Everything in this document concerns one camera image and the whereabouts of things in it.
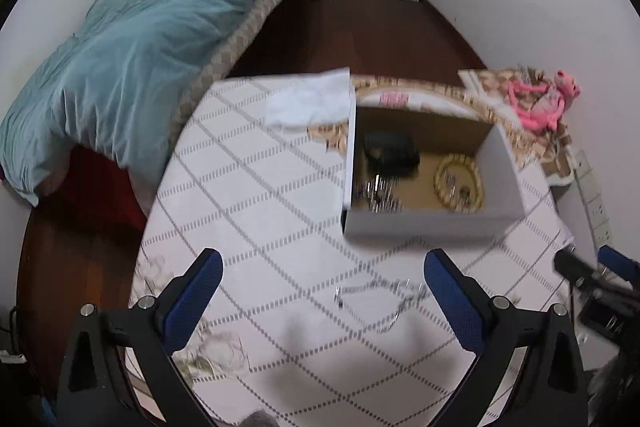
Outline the white crumpled paper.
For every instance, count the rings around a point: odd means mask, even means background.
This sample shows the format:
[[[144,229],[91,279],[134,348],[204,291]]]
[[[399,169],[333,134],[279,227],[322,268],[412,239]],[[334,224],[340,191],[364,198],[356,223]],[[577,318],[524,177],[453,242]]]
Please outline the white crumpled paper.
[[[347,120],[352,107],[352,80],[348,68],[297,76],[267,100],[265,125],[302,129]]]

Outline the pink panther plush toy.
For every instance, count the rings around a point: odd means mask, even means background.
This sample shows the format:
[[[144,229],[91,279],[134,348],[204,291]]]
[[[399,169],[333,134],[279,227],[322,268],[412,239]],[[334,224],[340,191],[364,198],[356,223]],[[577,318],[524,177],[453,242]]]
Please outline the pink panther plush toy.
[[[558,70],[552,80],[537,84],[509,80],[506,93],[522,126],[530,132],[544,133],[558,130],[565,111],[580,95],[580,88],[573,76]],[[529,108],[523,108],[521,101],[529,94],[536,95],[536,100]]]

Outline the white cardboard box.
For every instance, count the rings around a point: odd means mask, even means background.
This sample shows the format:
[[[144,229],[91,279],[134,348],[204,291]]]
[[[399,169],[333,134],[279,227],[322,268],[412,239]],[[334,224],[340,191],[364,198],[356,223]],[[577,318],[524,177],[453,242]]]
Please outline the white cardboard box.
[[[408,132],[412,176],[367,170],[363,135]],[[348,121],[342,228],[347,237],[494,239],[525,217],[506,123],[468,91],[422,82],[357,90]]]

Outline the white power strip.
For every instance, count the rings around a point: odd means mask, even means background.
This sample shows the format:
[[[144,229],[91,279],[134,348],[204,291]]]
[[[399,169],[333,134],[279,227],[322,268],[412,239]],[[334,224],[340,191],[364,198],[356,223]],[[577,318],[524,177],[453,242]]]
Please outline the white power strip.
[[[584,205],[594,247],[614,246],[613,231],[602,198],[600,184],[584,150],[574,155],[574,176]]]

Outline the black smart watch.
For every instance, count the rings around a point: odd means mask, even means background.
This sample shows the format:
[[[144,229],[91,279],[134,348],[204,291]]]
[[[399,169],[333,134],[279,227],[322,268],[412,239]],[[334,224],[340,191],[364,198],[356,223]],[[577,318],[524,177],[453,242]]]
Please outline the black smart watch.
[[[378,130],[363,135],[363,153],[370,173],[405,178],[420,165],[420,153],[408,132]]]

